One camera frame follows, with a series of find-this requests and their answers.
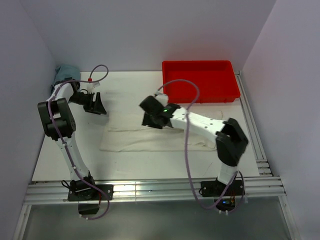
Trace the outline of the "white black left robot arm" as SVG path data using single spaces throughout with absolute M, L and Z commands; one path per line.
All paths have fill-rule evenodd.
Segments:
M 70 172 L 70 183 L 64 186 L 86 200 L 96 197 L 98 188 L 86 166 L 76 142 L 76 121 L 69 103 L 83 106 L 86 113 L 106 115 L 100 92 L 84 93 L 76 80 L 68 79 L 55 84 L 49 99 L 37 105 L 46 136 L 58 145 Z

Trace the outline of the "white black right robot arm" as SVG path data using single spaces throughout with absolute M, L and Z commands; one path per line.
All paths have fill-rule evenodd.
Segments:
M 192 113 L 178 104 L 161 100 L 159 96 L 149 95 L 139 106 L 144 111 L 143 126 L 180 129 L 185 131 L 186 136 L 191 132 L 214 142 L 221 161 L 216 189 L 222 195 L 233 190 L 232 180 L 237 175 L 240 158 L 249 143 L 237 120 L 218 120 Z

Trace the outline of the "red plastic bin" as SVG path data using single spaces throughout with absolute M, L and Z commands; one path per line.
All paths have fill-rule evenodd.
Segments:
M 162 82 L 188 80 L 199 88 L 200 104 L 232 103 L 241 96 L 228 60 L 176 60 L 162 62 Z

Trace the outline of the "white t shirt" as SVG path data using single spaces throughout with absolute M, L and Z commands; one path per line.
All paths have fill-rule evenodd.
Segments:
M 165 126 L 142 125 L 143 115 L 109 113 L 99 149 L 104 152 L 179 152 L 185 149 L 185 132 Z

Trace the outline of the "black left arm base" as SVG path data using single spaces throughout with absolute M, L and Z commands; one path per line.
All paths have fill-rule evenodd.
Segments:
M 102 201 L 112 200 L 114 186 L 112 184 L 95 184 L 93 180 L 90 180 L 89 182 L 103 191 L 106 196 L 81 180 L 72 180 L 70 183 L 62 180 L 61 184 L 68 189 L 67 201 L 78 203 L 78 213 L 92 217 L 100 210 Z

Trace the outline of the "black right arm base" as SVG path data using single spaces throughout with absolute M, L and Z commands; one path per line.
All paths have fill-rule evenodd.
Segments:
M 202 197 L 219 197 L 226 185 L 218 180 L 201 181 L 200 190 L 198 191 Z M 243 199 L 245 196 L 244 184 L 241 180 L 234 179 L 231 185 L 226 190 L 222 200 L 216 205 L 220 211 L 231 211 L 237 206 L 236 197 Z

